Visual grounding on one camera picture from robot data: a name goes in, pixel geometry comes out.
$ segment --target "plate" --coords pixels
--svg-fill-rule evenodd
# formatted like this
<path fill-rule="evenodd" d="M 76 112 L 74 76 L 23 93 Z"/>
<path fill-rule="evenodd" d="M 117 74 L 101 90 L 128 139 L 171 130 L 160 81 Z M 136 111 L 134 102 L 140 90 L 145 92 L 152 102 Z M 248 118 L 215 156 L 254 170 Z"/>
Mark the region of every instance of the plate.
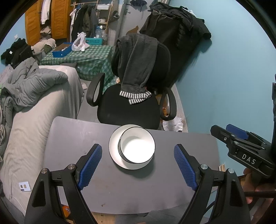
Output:
<path fill-rule="evenodd" d="M 110 156 L 113 159 L 113 161 L 115 163 L 117 163 L 120 167 L 128 169 L 128 170 L 138 170 L 138 169 L 141 169 L 141 168 L 145 167 L 146 165 L 148 165 L 152 158 L 144 163 L 132 164 L 132 163 L 125 161 L 120 156 L 119 151 L 118 151 L 118 142 L 119 142 L 120 137 L 125 132 L 125 130 L 127 130 L 131 127 L 140 127 L 140 126 L 135 125 L 135 124 L 127 124 L 127 125 L 117 128 L 113 132 L 113 134 L 109 140 L 109 153 L 110 153 Z"/>

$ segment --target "chair seat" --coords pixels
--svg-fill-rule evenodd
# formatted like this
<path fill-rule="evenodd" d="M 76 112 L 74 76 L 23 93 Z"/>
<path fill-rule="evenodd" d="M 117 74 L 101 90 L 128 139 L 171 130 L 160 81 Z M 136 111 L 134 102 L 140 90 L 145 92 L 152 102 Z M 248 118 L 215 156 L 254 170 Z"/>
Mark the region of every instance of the chair seat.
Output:
<path fill-rule="evenodd" d="M 97 111 L 99 121 L 105 124 L 136 124 L 147 129 L 158 129 L 160 109 L 155 96 L 130 105 L 127 98 L 119 95 L 120 91 L 121 85 L 116 84 L 104 92 Z"/>

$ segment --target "gray comforter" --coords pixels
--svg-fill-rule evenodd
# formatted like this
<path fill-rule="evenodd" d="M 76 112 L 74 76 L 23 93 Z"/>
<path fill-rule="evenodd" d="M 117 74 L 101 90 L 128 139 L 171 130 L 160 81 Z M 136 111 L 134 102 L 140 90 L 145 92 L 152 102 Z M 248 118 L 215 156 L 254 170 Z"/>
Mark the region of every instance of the gray comforter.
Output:
<path fill-rule="evenodd" d="M 4 134 L 0 145 L 0 162 L 8 144 L 13 111 L 19 112 L 24 107 L 34 106 L 45 91 L 67 80 L 68 77 L 64 72 L 38 68 L 34 58 L 28 58 L 16 67 L 2 85 L 0 94 L 1 124 L 5 127 L 4 133 L 0 133 L 0 135 Z"/>

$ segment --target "cabinet door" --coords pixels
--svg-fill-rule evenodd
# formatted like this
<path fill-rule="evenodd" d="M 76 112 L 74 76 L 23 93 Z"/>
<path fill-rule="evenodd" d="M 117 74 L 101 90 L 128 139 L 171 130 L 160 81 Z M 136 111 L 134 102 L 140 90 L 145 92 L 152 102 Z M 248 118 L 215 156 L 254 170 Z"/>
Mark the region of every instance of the cabinet door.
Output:
<path fill-rule="evenodd" d="M 52 38 L 67 38 L 69 30 L 70 0 L 52 0 Z"/>
<path fill-rule="evenodd" d="M 27 43 L 34 46 L 40 40 L 40 17 L 42 0 L 34 3 L 25 13 Z"/>

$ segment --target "blanket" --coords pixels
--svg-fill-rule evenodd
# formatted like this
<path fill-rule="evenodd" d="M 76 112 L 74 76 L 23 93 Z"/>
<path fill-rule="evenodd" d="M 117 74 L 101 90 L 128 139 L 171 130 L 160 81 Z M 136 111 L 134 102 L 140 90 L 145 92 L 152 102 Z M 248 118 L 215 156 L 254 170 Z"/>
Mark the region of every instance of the blanket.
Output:
<path fill-rule="evenodd" d="M 0 94 L 0 162 L 8 144 L 13 111 L 34 106 L 45 91 L 67 81 L 64 72 L 38 68 L 34 58 L 28 58 L 16 67 L 2 85 Z"/>
<path fill-rule="evenodd" d="M 158 43 L 156 38 L 144 34 L 129 34 L 117 40 L 120 96 L 128 98 L 129 104 L 142 102 L 151 96 L 146 83 L 155 64 Z"/>

